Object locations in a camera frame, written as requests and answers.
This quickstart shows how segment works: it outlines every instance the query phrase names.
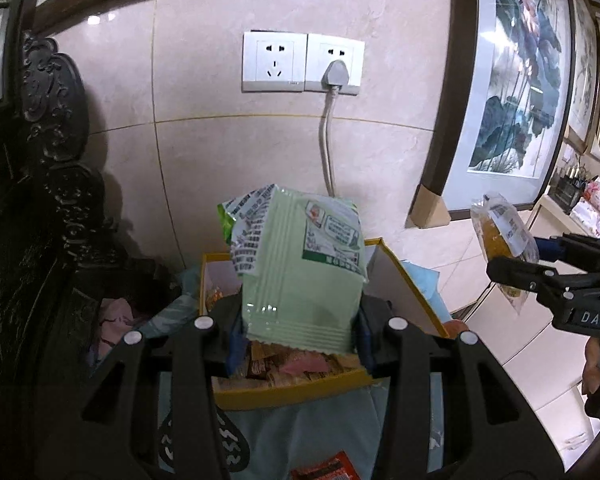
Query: silver screw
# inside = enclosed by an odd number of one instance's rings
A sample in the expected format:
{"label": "silver screw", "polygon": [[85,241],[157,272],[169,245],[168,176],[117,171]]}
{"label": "silver screw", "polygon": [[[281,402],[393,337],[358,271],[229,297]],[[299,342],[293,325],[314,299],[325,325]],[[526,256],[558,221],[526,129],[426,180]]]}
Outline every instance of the silver screw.
{"label": "silver screw", "polygon": [[197,317],[193,325],[199,330],[207,330],[214,325],[214,319],[210,316]]}
{"label": "silver screw", "polygon": [[142,334],[138,330],[132,330],[127,332],[122,339],[128,345],[135,345],[142,341]]}
{"label": "silver screw", "polygon": [[475,345],[479,339],[478,336],[475,335],[475,332],[468,330],[467,332],[462,332],[460,334],[460,341],[467,345]]}
{"label": "silver screw", "polygon": [[409,323],[407,323],[407,320],[403,317],[392,317],[389,320],[389,328],[392,328],[393,330],[404,330],[408,326]]}

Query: power cord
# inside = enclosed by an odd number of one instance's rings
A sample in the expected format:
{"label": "power cord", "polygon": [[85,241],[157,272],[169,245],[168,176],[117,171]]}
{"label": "power cord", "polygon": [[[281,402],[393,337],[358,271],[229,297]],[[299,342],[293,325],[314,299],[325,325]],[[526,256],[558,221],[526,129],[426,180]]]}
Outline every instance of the power cord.
{"label": "power cord", "polygon": [[324,183],[329,196],[336,196],[336,183],[331,160],[331,120],[333,119],[333,108],[338,98],[340,89],[349,83],[349,71],[347,65],[340,59],[332,61],[324,73],[322,82],[329,86],[324,114],[320,122],[320,155],[322,156],[322,172]]}

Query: wall socket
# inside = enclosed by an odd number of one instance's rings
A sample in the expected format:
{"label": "wall socket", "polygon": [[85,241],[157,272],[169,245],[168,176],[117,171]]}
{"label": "wall socket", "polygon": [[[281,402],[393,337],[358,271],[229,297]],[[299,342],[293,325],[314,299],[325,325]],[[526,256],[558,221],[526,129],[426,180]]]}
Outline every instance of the wall socket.
{"label": "wall socket", "polygon": [[306,40],[294,32],[245,32],[242,91],[303,91]]}
{"label": "wall socket", "polygon": [[341,59],[349,71],[349,84],[343,86],[340,93],[357,95],[360,92],[362,82],[364,57],[364,41],[309,34],[307,38],[304,89],[314,92],[326,92],[329,87],[322,82],[324,73],[332,61]]}

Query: white outlet cover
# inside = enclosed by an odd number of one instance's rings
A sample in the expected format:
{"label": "white outlet cover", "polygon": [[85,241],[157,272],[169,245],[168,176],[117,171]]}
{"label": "white outlet cover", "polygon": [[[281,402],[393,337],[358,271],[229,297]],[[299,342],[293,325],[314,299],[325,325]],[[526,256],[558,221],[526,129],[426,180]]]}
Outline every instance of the white outlet cover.
{"label": "white outlet cover", "polygon": [[348,40],[336,36],[309,34],[306,46],[306,71],[304,89],[326,92],[322,78],[330,63],[341,59],[349,71],[349,84],[340,89],[341,94],[357,95],[362,83],[362,64],[365,57],[365,42]]}
{"label": "white outlet cover", "polygon": [[243,92],[301,92],[305,65],[306,34],[244,33]]}

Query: green snack package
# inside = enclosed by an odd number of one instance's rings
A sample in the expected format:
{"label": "green snack package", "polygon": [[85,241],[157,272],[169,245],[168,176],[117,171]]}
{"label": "green snack package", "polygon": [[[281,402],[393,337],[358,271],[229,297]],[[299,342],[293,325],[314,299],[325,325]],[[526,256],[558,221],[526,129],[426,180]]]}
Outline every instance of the green snack package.
{"label": "green snack package", "polygon": [[353,203],[272,184],[218,210],[223,227],[231,226],[247,337],[351,352],[351,323],[366,283],[365,243]]}

